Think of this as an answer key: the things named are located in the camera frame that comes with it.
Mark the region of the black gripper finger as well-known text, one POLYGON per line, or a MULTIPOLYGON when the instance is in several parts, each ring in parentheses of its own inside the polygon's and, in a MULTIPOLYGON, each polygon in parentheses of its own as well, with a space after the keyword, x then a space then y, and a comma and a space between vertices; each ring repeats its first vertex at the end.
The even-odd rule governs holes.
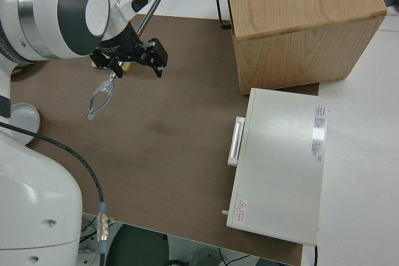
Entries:
POLYGON ((135 62, 152 68, 158 78, 161 78, 168 62, 168 53, 157 38, 135 47, 133 57, 135 62))
POLYGON ((107 58, 106 55, 99 50, 94 50, 89 54, 89 57, 98 69, 111 70, 118 78, 123 77, 123 69, 116 58, 107 58))

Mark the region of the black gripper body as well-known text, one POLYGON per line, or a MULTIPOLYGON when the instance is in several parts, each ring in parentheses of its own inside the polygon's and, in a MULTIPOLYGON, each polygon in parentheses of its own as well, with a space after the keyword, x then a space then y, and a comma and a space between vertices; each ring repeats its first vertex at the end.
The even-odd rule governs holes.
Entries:
POLYGON ((143 53, 140 49, 141 44, 142 41, 132 24, 127 24, 118 35, 103 40, 99 44, 99 50, 106 56, 117 58, 119 61, 134 61, 143 53))

